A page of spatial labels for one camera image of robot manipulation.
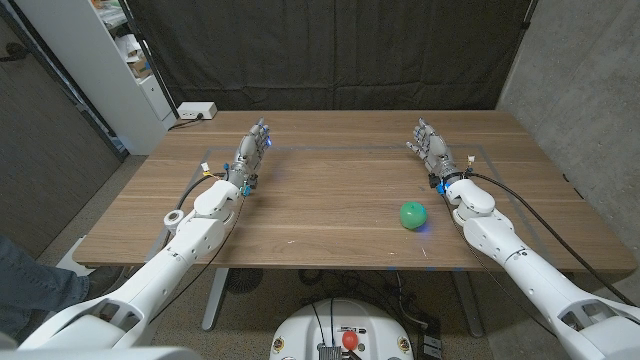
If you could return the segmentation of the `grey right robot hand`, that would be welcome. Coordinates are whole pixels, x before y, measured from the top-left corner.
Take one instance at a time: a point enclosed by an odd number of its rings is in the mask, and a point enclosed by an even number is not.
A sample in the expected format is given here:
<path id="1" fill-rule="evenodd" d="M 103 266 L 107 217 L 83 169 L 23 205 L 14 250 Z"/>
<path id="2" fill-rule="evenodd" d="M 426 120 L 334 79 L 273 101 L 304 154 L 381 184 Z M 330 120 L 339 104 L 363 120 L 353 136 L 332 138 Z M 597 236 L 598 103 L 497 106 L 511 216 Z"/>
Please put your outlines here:
<path id="1" fill-rule="evenodd" d="M 462 171 L 456 166 L 451 149 L 423 118 L 418 120 L 413 130 L 413 140 L 408 141 L 406 146 L 423 161 L 432 188 L 441 186 L 446 189 L 462 178 Z"/>

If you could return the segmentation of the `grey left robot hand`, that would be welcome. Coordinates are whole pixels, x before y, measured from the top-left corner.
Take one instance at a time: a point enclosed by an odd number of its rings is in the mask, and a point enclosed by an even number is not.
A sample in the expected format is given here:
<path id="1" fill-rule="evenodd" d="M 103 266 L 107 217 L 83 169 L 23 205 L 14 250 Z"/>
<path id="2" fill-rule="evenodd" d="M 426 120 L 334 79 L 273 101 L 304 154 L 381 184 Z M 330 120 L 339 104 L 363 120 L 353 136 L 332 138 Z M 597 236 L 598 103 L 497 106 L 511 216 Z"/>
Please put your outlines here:
<path id="1" fill-rule="evenodd" d="M 260 117 L 236 149 L 226 180 L 238 188 L 245 185 L 255 188 L 262 159 L 271 144 L 269 126 Z"/>

